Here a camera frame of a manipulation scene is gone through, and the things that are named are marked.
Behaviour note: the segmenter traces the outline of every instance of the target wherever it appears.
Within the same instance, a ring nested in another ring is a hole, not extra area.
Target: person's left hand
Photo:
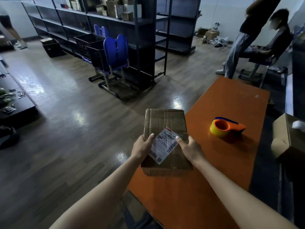
[[[139,136],[137,141],[134,143],[130,157],[136,158],[140,163],[143,162],[150,152],[154,139],[155,135],[153,133],[149,136],[147,141],[144,141],[143,135]]]

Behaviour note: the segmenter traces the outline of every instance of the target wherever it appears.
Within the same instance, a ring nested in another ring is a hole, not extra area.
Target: orange tabletop
[[[265,90],[219,77],[185,115],[188,134],[208,161],[247,191],[268,99]],[[215,117],[247,128],[241,137],[217,138],[209,131]],[[195,168],[182,177],[149,177],[139,167],[128,189],[165,229],[238,228]]]

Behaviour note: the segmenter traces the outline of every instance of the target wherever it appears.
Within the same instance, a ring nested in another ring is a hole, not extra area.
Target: printed marking on box
[[[178,142],[176,141],[176,136],[178,135],[166,127],[154,139],[149,156],[159,165],[177,146]]]

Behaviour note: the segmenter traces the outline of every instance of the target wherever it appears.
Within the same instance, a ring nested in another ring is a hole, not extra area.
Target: barcode
[[[177,144],[178,144],[177,141],[175,141],[175,142],[168,148],[168,150],[166,150],[166,152],[167,152],[167,153],[170,153],[170,152],[173,150],[173,148],[174,148]]]
[[[154,158],[157,158],[157,155],[153,152],[153,151],[150,151],[151,155],[153,155]]]
[[[171,140],[174,140],[174,138],[172,136],[170,136],[169,134],[167,134],[166,136],[169,137]]]

